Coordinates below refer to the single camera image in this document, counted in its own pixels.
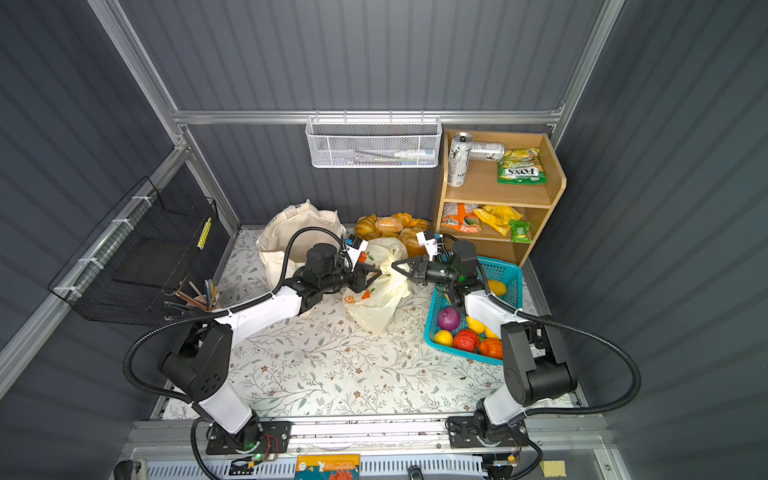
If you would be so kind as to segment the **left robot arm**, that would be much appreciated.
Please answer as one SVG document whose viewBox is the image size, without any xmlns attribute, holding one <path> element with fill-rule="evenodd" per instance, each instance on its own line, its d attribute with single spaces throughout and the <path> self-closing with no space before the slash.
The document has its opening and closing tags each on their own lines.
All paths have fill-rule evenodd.
<svg viewBox="0 0 768 480">
<path fill-rule="evenodd" d="M 348 288 L 360 293 L 381 271 L 360 257 L 368 242 L 351 236 L 339 247 L 312 246 L 303 266 L 287 274 L 283 258 L 276 290 L 248 303 L 221 310 L 212 320 L 192 320 L 185 335 L 175 341 L 160 361 L 160 371 L 186 402 L 221 434 L 235 442 L 234 449 L 251 453 L 264 444 L 258 415 L 227 380 L 233 347 L 280 321 L 296 317 L 317 305 L 325 295 Z"/>
</svg>

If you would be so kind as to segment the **purple onion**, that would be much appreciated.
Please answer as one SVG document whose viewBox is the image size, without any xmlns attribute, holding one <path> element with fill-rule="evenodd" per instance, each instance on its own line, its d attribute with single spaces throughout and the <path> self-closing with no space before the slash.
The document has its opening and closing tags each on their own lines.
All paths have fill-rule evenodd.
<svg viewBox="0 0 768 480">
<path fill-rule="evenodd" d="M 461 321 L 461 314 L 452 306 L 442 308 L 437 315 L 437 325 L 440 330 L 453 332 L 460 327 Z"/>
</svg>

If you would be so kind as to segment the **yellow plastic grocery bag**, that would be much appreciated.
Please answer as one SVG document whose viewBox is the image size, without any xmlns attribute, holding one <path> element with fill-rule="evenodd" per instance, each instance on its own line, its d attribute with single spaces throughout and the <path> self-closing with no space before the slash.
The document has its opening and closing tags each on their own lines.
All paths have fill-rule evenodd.
<svg viewBox="0 0 768 480">
<path fill-rule="evenodd" d="M 394 317 L 400 300 L 410 295 L 406 277 L 391 267 L 393 262 L 407 256 L 405 245 L 395 238 L 377 238 L 367 244 L 357 266 L 376 268 L 381 275 L 361 293 L 347 288 L 343 295 L 346 312 L 360 327 L 382 334 Z"/>
</svg>

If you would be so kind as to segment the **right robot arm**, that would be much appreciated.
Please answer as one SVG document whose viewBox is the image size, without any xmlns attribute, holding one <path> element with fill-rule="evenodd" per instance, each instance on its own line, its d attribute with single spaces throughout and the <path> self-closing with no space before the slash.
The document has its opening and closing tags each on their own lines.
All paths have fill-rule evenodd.
<svg viewBox="0 0 768 480">
<path fill-rule="evenodd" d="M 470 420 L 446 421 L 458 446 L 499 444 L 509 431 L 519 431 L 529 407 L 576 389 L 562 335 L 493 292 L 490 282 L 500 278 L 501 263 L 480 258 L 473 243 L 457 241 L 447 250 L 432 241 L 425 256 L 396 261 L 392 268 L 416 284 L 435 285 L 452 307 L 489 328 L 501 343 L 503 385 L 479 402 Z"/>
</svg>

